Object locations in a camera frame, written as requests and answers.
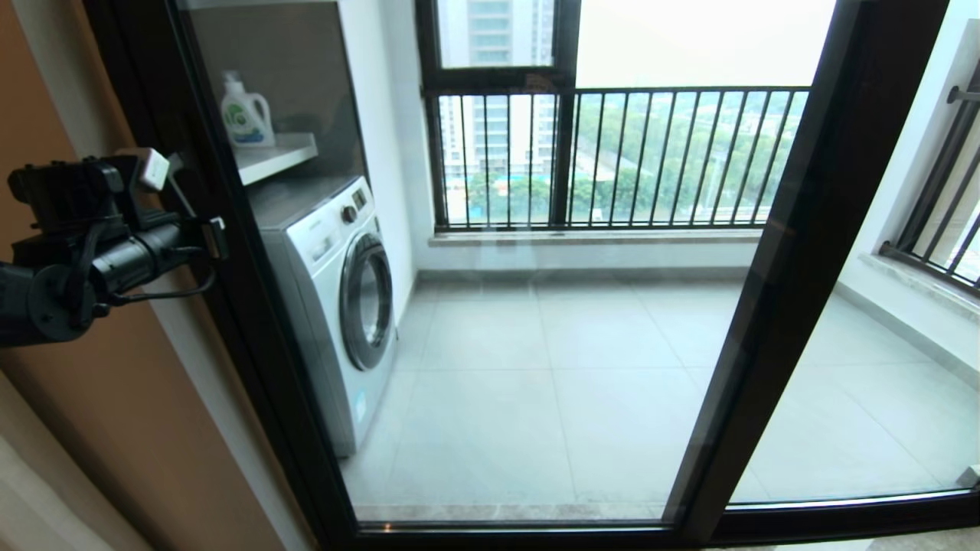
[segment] overcast sky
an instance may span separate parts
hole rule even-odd
[[[810,85],[833,0],[583,0],[577,86]]]

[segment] front-loading washing machine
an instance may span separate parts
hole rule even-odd
[[[394,363],[391,269],[367,181],[249,190],[334,452],[360,448]]]

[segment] metal railing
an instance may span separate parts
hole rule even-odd
[[[973,80],[968,92],[950,91],[948,103],[962,103],[902,235],[881,254],[980,296],[980,71]]]
[[[808,93],[784,86],[436,96],[436,229],[762,226]],[[562,111],[573,119],[560,124]]]

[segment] shelf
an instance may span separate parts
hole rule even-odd
[[[177,0],[181,10],[205,10],[208,8],[239,8],[245,6],[271,6],[275,4],[321,4],[337,0]]]
[[[238,175],[248,185],[295,167],[317,155],[317,143],[309,133],[275,135],[275,147],[232,148]]]

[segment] high-rise building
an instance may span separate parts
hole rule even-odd
[[[551,65],[555,0],[439,0],[442,66],[447,69]],[[449,187],[464,173],[550,177],[556,96],[440,99]]]

